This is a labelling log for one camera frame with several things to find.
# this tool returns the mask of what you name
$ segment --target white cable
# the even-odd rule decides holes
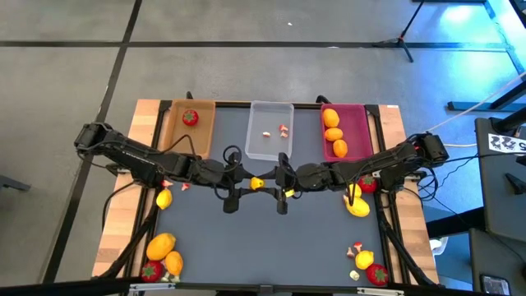
[[[454,120],[456,118],[459,118],[460,116],[466,114],[467,112],[470,112],[471,110],[475,109],[476,107],[486,103],[488,100],[492,99],[494,96],[500,94],[503,90],[505,90],[506,88],[508,88],[511,84],[513,84],[514,82],[516,82],[517,80],[519,80],[520,78],[522,78],[524,75],[526,75],[526,72],[523,72],[522,74],[520,74],[519,76],[517,76],[516,78],[512,79],[510,82],[506,83],[504,86],[502,86],[498,91],[494,92],[493,94],[491,94],[490,96],[488,96],[487,98],[483,99],[482,101],[480,101],[480,103],[478,104],[475,104],[473,107],[471,107],[470,109],[467,109],[466,111],[463,111],[462,113],[458,113],[456,114],[454,117],[452,118],[449,118],[449,119],[446,119],[444,122],[442,123],[439,123],[437,125],[435,125],[434,127],[432,128],[429,128],[427,129],[427,132],[430,132],[438,127],[441,127],[443,126],[444,124],[450,122],[451,120]]]
[[[473,147],[473,146],[476,146],[477,143],[475,144],[465,144],[465,145],[462,145],[462,144],[444,144],[444,146],[446,147],[455,147],[455,148],[466,148],[466,147]]]

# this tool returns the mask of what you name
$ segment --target tomato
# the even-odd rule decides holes
[[[361,176],[358,180],[358,186],[363,193],[373,193],[376,190],[376,179],[369,175]]]
[[[148,261],[141,269],[141,278],[145,283],[156,283],[163,276],[163,265],[159,261]]]
[[[199,120],[199,115],[197,114],[197,111],[188,109],[182,114],[182,121],[184,124],[188,126],[196,125],[197,121]]]
[[[365,276],[373,285],[382,286],[386,285],[389,281],[389,276],[387,275],[387,269],[380,264],[371,264],[365,270]]]

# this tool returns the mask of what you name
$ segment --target orange tray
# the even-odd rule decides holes
[[[192,127],[182,122],[182,114],[188,109],[197,111],[199,115],[199,121]],[[188,135],[193,141],[196,154],[207,159],[212,145],[214,124],[215,102],[213,100],[175,99],[168,116],[163,149],[169,148],[181,136]],[[183,139],[171,151],[191,154],[190,141]]]

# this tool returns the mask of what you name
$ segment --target gray table surface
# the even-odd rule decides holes
[[[249,109],[216,109],[210,158],[221,160],[224,147],[232,144],[244,150],[248,114]],[[279,124],[269,131],[277,133]],[[318,110],[295,110],[291,134],[294,168],[324,161]],[[276,165],[250,160],[244,151],[242,163],[255,174]],[[248,187],[248,181],[242,186]],[[267,186],[275,186],[274,181]],[[181,184],[176,183],[172,191],[173,204],[160,211],[156,233],[177,237],[175,249],[184,260],[183,282],[371,286],[365,271],[345,255],[357,241],[375,253],[375,263],[384,264],[372,196],[364,196],[372,209],[365,218],[347,212],[342,192],[329,191],[289,199],[287,215],[276,212],[272,196],[255,193],[243,197],[239,211],[229,215],[209,188],[193,186],[181,192]],[[349,278],[351,270],[358,271],[359,281]]]
[[[478,154],[496,153],[489,149],[488,132],[498,134],[485,118],[475,120]],[[507,238],[526,241],[526,196],[515,195],[513,188],[505,177],[512,173],[517,178],[526,180],[526,166],[517,164],[516,155],[485,157],[479,159],[482,182],[482,199],[486,229],[490,233]]]
[[[480,275],[489,275],[507,280],[512,295],[526,295],[526,280],[521,275],[523,262],[494,237],[477,229],[469,230],[473,290],[481,292]],[[500,240],[526,258],[526,243],[502,237]]]

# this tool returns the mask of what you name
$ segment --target metal stand leg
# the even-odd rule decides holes
[[[0,175],[0,186],[5,188],[13,188],[21,191],[28,191],[30,190],[31,186],[24,184],[22,182],[18,182],[16,180],[13,180],[11,178],[8,178],[6,176]]]
[[[401,48],[404,49],[405,54],[408,55],[409,61],[410,62],[414,62],[413,56],[411,56],[411,53],[409,52],[409,48],[405,44],[404,37],[405,37],[405,34],[408,32],[409,27],[413,23],[415,17],[417,17],[417,14],[420,11],[420,8],[422,8],[422,5],[424,5],[424,2],[425,2],[425,0],[422,0],[420,2],[420,4],[418,4],[417,10],[413,13],[413,16],[411,16],[411,20],[409,20],[409,23],[405,26],[404,30],[402,31],[402,34],[400,34],[399,37],[394,38],[394,39],[384,40],[384,41],[378,42],[376,44],[373,44],[372,46],[376,47],[376,48],[379,48],[379,49],[381,49],[381,48],[391,48],[391,46],[389,46],[389,45],[392,45],[392,44],[396,43],[397,47],[401,47]]]
[[[486,230],[484,207],[468,210],[464,213],[426,223],[429,238],[440,238],[460,234],[470,228]]]
[[[517,99],[526,95],[526,81],[522,81],[518,86],[503,94],[499,99],[493,103],[484,103],[474,110],[476,111],[502,111],[515,112],[526,107],[526,104],[512,104]],[[471,102],[448,102],[447,109],[452,111],[464,111],[473,107],[477,103]]]

